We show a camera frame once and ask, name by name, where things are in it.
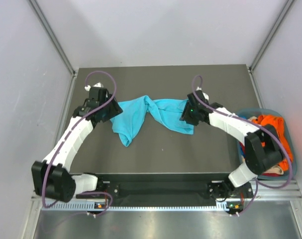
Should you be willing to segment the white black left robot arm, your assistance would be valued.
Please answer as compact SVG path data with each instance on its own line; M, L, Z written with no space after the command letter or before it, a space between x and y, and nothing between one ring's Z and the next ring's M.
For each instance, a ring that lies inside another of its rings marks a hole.
M34 192L52 200L69 202L74 196L88 192L93 197L104 193L103 183L91 173L71 175L70 168L81 145L100 122L123 112L113 94L101 83L86 87L89 96L77 107L69 125L55 147L31 167Z

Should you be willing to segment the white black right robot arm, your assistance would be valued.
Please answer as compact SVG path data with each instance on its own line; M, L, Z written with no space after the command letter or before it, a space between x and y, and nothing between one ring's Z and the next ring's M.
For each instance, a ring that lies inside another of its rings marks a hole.
M244 146L244 161L224 181L226 195L237 196L244 184L287 158L287 152L272 125L259 126L231 113L219 103L209 104L207 95L200 89L187 97L180 120L194 126L205 122L234 137Z

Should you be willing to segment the cyan t shirt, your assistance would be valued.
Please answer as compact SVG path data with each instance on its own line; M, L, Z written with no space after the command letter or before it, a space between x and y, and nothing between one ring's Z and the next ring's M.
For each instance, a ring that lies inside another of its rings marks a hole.
M146 115L150 114L156 122L171 131L193 135L194 126L180 120L186 102L177 99L153 100L147 95L119 102L123 112L110 120L112 131L128 147L142 128Z

